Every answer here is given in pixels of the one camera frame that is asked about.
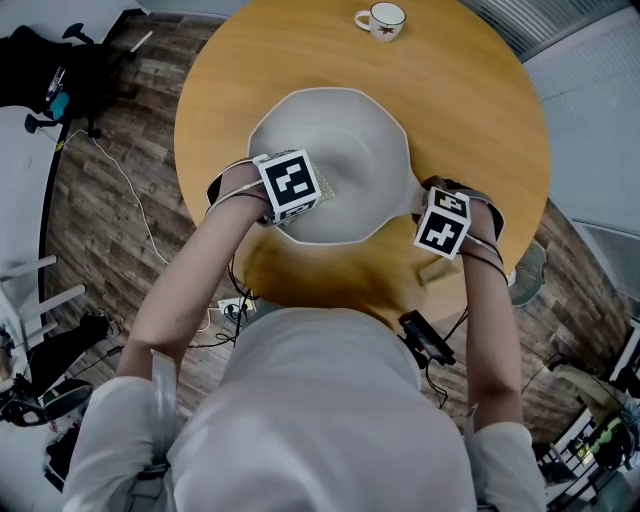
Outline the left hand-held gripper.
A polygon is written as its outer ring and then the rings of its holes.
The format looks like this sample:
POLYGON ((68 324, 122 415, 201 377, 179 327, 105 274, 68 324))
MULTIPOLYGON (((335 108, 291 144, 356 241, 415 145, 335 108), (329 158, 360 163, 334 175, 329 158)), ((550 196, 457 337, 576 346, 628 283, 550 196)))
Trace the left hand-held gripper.
POLYGON ((258 220, 260 225, 279 225, 307 212, 321 202, 321 179, 308 153, 286 150, 274 155, 262 154, 244 158, 224 168, 209 185, 206 213, 234 197, 252 197, 266 201, 271 211, 258 220), (223 176, 230 170, 251 164, 259 178, 226 193, 221 192, 223 176))

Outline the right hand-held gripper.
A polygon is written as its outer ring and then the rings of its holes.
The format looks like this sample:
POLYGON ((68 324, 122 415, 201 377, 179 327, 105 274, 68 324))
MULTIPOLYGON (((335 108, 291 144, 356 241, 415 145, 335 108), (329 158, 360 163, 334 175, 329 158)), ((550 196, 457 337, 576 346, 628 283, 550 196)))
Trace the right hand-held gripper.
POLYGON ((491 211, 496 241, 504 229, 504 217, 493 201, 451 179, 434 175, 421 183, 427 192, 424 197, 414 197, 410 214, 417 231, 414 245, 452 260, 464 241, 473 242, 500 257, 492 243, 469 233, 472 223, 471 201, 484 203, 491 211))

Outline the person's right forearm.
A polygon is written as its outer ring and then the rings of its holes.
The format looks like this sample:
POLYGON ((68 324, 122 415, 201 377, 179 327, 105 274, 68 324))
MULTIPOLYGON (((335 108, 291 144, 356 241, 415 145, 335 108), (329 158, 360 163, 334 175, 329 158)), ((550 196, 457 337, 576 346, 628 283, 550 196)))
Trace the person's right forearm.
POLYGON ((521 345, 490 211, 473 214, 469 234, 474 239, 461 247, 468 303, 466 375, 479 431, 523 421, 521 345))

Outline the person's left forearm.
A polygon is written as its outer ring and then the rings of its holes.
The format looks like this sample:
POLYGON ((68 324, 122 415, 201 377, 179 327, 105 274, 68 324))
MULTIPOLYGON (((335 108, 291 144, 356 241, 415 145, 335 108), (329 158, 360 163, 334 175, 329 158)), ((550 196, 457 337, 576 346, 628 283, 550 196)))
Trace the person's left forearm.
POLYGON ((212 208, 144 299, 116 375, 149 380, 152 352, 182 359, 237 248, 271 205, 262 185, 212 208))

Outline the beige sponge block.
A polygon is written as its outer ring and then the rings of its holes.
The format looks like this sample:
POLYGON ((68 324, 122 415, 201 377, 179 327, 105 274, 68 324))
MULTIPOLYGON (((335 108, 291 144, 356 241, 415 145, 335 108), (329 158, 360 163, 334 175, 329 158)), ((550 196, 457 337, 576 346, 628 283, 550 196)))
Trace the beige sponge block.
POLYGON ((439 257, 418 271, 418 279, 422 287, 429 284, 444 281, 462 273, 460 258, 449 260, 439 257))

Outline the round wooden table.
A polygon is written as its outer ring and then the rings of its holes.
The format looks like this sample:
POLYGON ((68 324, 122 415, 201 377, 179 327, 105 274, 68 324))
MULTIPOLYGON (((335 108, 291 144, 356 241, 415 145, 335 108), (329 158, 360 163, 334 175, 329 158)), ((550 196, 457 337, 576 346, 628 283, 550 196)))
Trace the round wooden table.
MULTIPOLYGON (((527 73, 457 0, 393 0, 407 21, 389 43, 354 23, 372 1, 251 0, 215 32, 183 86, 174 130, 192 219, 203 219, 209 184, 246 155, 251 132, 279 100, 344 86, 402 125, 418 178, 449 178, 496 202, 506 220, 499 249, 513 267, 541 221, 551 178, 543 109, 527 73)), ((414 230, 404 216, 362 243, 313 248, 256 226, 236 253, 235 271, 284 306, 350 308, 391 326, 411 310, 437 321, 464 308, 464 279, 421 286, 418 273, 432 255, 413 245, 414 230)))

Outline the white power strip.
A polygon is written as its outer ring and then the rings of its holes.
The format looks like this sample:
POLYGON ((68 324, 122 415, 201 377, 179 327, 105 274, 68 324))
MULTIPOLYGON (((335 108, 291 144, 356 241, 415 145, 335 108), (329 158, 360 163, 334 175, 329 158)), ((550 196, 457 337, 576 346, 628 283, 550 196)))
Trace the white power strip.
POLYGON ((218 310, 221 314, 228 315, 239 313, 241 310, 250 312, 255 310, 255 304, 252 300, 244 297, 222 299, 218 301, 218 310))

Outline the black waist-mounted device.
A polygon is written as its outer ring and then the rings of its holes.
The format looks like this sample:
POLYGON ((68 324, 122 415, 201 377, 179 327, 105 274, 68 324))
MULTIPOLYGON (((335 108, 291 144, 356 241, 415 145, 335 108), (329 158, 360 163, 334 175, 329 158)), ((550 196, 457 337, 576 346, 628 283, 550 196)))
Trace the black waist-mounted device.
POLYGON ((455 364, 454 351, 417 310, 403 314, 398 322, 405 333, 402 341, 420 370, 426 369, 430 360, 455 364))

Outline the white mug with star print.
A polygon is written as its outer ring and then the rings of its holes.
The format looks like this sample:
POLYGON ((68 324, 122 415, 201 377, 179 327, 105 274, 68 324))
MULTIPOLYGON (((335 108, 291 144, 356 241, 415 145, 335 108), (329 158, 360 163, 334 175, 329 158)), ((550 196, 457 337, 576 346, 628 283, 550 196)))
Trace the white mug with star print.
POLYGON ((377 41, 390 42, 402 31, 406 22, 406 13, 391 2, 377 2, 369 10, 354 15, 354 23, 370 33, 377 41))

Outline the person's white shirt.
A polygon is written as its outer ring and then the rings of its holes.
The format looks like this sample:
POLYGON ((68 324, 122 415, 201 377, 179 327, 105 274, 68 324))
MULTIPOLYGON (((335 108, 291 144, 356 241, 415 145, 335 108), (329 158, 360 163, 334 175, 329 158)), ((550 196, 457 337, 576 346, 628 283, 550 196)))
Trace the person's white shirt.
POLYGON ((380 322, 281 309, 240 335, 177 436, 171 512, 545 512, 529 431, 460 431, 380 322))

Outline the clear plastic bottle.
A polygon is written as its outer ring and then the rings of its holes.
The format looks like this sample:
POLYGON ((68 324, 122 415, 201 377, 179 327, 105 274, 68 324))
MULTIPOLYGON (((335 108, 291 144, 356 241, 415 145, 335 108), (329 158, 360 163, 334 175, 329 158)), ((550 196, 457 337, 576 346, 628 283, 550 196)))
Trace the clear plastic bottle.
POLYGON ((56 70, 46 92, 46 102, 51 102, 58 94, 59 90, 62 87, 65 71, 66 69, 64 67, 59 67, 56 70))

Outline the black round padded seat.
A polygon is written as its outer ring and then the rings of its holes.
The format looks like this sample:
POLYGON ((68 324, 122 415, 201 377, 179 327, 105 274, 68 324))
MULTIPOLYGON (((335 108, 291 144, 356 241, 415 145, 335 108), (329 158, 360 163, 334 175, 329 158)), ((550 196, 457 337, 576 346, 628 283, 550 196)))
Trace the black round padded seat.
POLYGON ((64 375, 97 343, 119 333, 106 315, 84 315, 74 329, 46 338, 24 354, 0 328, 0 422, 35 427, 86 403, 93 387, 64 375))

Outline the black high-back office chair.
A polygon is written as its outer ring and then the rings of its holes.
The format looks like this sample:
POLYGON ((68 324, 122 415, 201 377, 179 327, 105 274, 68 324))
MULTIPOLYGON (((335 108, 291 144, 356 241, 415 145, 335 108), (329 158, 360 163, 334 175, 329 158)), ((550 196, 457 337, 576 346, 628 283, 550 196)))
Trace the black high-back office chair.
POLYGON ((101 131, 95 127, 98 113, 117 99, 133 100, 138 90, 116 86, 115 76, 121 65, 132 61, 141 46, 120 54, 110 43, 97 43, 83 32, 84 25, 69 26, 58 43, 38 35, 32 28, 22 25, 8 37, 0 38, 0 108, 24 107, 25 130, 33 134, 40 128, 67 125, 82 117, 87 119, 88 134, 98 138, 101 131), (77 39, 74 45, 68 39, 77 39), (51 118, 46 102, 48 86, 59 67, 66 69, 60 92, 70 96, 65 115, 58 121, 51 118))

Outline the black and green shoe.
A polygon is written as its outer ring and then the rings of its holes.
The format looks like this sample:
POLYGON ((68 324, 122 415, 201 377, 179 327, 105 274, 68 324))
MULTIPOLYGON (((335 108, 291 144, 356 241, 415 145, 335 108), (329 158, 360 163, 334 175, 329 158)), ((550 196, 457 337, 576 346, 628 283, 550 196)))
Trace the black and green shoe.
POLYGON ((600 467, 616 470, 635 453, 636 440, 621 415, 609 415, 577 450, 581 462, 593 459, 600 467))

